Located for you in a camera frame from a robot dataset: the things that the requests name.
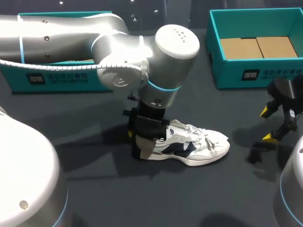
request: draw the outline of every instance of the shoelace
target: shoelace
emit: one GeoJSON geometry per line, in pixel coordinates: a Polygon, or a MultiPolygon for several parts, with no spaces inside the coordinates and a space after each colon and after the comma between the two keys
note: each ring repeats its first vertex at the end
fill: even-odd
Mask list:
{"type": "Polygon", "coordinates": [[[218,143],[218,140],[210,136],[206,129],[197,128],[191,124],[187,124],[185,129],[189,132],[189,134],[195,133],[198,135],[198,138],[194,139],[193,142],[197,142],[200,145],[199,148],[202,148],[206,142],[208,148],[213,150],[214,145],[218,143]]]}

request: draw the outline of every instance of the black mount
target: black mount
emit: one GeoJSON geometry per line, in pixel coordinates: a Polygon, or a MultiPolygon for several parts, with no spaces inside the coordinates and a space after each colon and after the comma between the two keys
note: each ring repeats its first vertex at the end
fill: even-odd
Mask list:
{"type": "Polygon", "coordinates": [[[154,138],[166,140],[166,128],[169,120],[163,118],[165,109],[152,108],[133,96],[129,96],[128,99],[139,102],[136,108],[123,111],[123,115],[129,117],[128,130],[133,135],[148,140],[154,138]]]}

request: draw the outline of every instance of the shoe logo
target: shoe logo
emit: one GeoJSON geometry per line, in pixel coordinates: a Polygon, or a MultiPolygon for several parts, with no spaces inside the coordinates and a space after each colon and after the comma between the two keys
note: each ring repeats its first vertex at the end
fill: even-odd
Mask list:
{"type": "Polygon", "coordinates": [[[180,157],[188,157],[188,155],[194,150],[196,150],[196,147],[192,142],[189,143],[186,150],[184,150],[184,143],[172,143],[161,153],[165,155],[173,154],[180,157]]]}

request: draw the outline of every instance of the screw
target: screw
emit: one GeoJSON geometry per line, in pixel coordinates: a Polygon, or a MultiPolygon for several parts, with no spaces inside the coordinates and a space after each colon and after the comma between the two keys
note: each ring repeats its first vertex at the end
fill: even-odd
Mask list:
{"type": "Polygon", "coordinates": [[[21,209],[23,210],[27,210],[28,209],[28,203],[25,201],[25,200],[22,200],[20,203],[19,203],[19,206],[21,209]]]}

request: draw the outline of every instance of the cardboard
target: cardboard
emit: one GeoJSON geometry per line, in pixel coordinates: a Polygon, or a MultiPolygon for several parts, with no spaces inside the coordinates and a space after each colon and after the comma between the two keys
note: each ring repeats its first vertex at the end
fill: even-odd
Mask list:
{"type": "Polygon", "coordinates": [[[257,40],[252,39],[221,39],[226,59],[263,58],[257,40]]]}
{"type": "Polygon", "coordinates": [[[264,58],[297,58],[288,36],[257,37],[264,58]]]}

